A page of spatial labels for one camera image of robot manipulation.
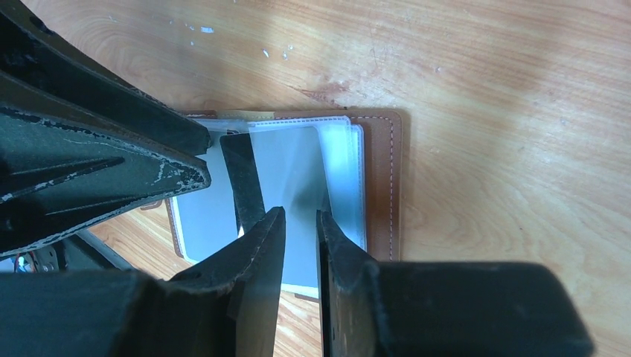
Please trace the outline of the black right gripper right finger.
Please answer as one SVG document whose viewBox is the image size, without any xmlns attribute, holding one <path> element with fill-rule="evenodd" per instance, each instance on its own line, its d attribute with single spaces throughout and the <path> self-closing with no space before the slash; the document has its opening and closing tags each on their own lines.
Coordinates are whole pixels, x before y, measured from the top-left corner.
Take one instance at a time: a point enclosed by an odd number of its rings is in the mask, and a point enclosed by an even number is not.
<svg viewBox="0 0 631 357">
<path fill-rule="evenodd" d="M 325 356 L 591 356 L 557 277 L 518 262 L 380 262 L 318 212 Z"/>
</svg>

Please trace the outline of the grey card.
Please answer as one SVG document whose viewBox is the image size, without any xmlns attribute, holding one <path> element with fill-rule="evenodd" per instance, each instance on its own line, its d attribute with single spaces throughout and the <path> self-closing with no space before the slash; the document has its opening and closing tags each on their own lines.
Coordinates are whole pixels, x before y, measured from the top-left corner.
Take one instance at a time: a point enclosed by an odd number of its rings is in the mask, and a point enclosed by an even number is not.
<svg viewBox="0 0 631 357">
<path fill-rule="evenodd" d="M 265 209 L 285 210 L 281 288 L 317 298 L 316 211 L 329 208 L 318 131 L 297 127 L 250 136 Z"/>
</svg>

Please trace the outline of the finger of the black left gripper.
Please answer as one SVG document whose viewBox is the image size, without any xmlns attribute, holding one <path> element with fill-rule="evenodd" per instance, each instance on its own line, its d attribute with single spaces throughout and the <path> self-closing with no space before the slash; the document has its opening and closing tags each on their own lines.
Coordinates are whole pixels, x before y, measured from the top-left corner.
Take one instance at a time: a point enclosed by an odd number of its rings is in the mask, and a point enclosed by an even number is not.
<svg viewBox="0 0 631 357">
<path fill-rule="evenodd" d="M 21 1 L 1 2 L 1 72 L 184 154 L 211 146 L 205 127 L 79 51 Z"/>
<path fill-rule="evenodd" d="M 1 110 L 2 256 L 210 183 L 195 155 Z"/>
</svg>

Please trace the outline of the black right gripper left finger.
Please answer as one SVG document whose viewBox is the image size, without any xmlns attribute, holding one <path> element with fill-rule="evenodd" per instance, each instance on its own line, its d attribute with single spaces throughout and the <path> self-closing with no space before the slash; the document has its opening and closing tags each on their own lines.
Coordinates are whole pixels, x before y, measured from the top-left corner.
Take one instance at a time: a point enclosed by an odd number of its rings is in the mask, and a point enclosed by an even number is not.
<svg viewBox="0 0 631 357">
<path fill-rule="evenodd" d="M 271 356 L 286 213 L 170 280 L 139 270 L 1 276 L 3 356 Z"/>
</svg>

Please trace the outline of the brown leather card holder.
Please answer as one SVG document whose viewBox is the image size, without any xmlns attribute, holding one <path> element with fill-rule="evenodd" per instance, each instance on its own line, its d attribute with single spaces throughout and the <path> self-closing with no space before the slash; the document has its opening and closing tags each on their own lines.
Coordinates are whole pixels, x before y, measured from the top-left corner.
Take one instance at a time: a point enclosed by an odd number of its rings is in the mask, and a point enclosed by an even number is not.
<svg viewBox="0 0 631 357">
<path fill-rule="evenodd" d="M 210 187 L 144 209 L 160 212 L 178 257 L 198 263 L 241 237 L 233 191 L 220 146 L 228 133 L 314 127 L 318 131 L 329 211 L 342 232 L 378 260 L 400 257 L 402 121 L 395 112 L 226 112 L 195 114 L 212 145 L 201 155 Z"/>
</svg>

